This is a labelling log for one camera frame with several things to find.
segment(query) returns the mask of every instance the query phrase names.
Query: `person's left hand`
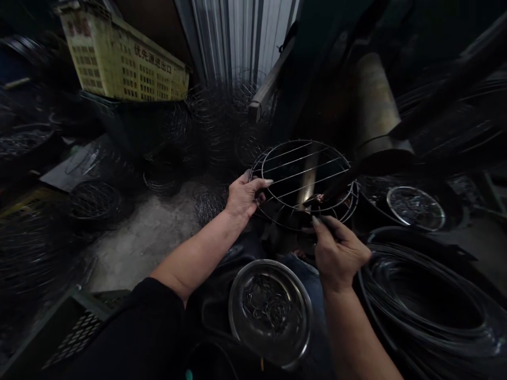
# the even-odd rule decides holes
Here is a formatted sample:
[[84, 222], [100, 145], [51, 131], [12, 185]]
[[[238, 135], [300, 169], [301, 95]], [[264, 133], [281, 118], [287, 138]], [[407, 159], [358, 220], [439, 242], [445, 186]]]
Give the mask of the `person's left hand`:
[[264, 194], [261, 194], [259, 200], [255, 200], [255, 193], [273, 183], [272, 179], [255, 178], [252, 182], [248, 182], [249, 179], [250, 170], [247, 170], [229, 186], [225, 211], [234, 217], [244, 216], [250, 219], [258, 204], [266, 199]]

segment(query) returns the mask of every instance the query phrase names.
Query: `hand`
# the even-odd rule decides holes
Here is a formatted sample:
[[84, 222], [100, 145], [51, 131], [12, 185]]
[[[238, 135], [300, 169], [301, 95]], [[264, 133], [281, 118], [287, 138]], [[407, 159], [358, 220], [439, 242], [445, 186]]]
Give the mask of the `hand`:
[[315, 259], [322, 286], [341, 292], [352, 289], [352, 279], [371, 257], [370, 249], [339, 220], [331, 216], [321, 216], [323, 221], [312, 216], [317, 234]]
[[255, 178], [252, 182], [248, 182], [249, 179], [250, 170], [247, 170], [229, 186], [229, 198], [225, 211], [233, 217], [241, 216], [250, 219], [258, 204], [266, 200], [264, 194], [261, 194], [260, 199], [256, 201], [255, 193], [273, 183], [272, 179]]

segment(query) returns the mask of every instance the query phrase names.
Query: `concrete floor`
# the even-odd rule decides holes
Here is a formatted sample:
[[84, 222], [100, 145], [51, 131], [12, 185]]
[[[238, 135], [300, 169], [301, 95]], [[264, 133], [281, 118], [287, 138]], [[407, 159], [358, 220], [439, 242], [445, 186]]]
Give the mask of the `concrete floor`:
[[[88, 288], [91, 291], [132, 289], [180, 243], [200, 227], [194, 220], [195, 182], [183, 185], [179, 194], [161, 202], [150, 195], [131, 217], [92, 247], [98, 256]], [[507, 236], [493, 220], [472, 220], [463, 230], [439, 234], [478, 258], [476, 267], [507, 297]]]
[[90, 291], [132, 289], [180, 243], [200, 230], [194, 220], [196, 183], [188, 182], [168, 201], [150, 195], [130, 218], [90, 247], [98, 261]]

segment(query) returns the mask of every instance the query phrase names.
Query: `jeans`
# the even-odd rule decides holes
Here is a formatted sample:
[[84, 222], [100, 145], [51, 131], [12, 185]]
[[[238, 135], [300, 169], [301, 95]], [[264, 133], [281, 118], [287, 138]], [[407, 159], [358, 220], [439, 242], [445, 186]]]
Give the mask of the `jeans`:
[[312, 302], [313, 324], [308, 353], [301, 363], [303, 375], [311, 379], [336, 379], [327, 337], [324, 295], [318, 271], [298, 259], [293, 253], [284, 256], [280, 262], [299, 278]]

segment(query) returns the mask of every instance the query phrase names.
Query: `metal sheet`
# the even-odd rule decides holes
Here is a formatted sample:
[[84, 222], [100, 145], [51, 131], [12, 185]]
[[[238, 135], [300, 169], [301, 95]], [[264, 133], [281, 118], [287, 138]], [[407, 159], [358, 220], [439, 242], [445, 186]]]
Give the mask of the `metal sheet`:
[[250, 78], [261, 84], [279, 57], [300, 0], [192, 0], [193, 15], [181, 13], [183, 24], [195, 22], [206, 80], [231, 84]]

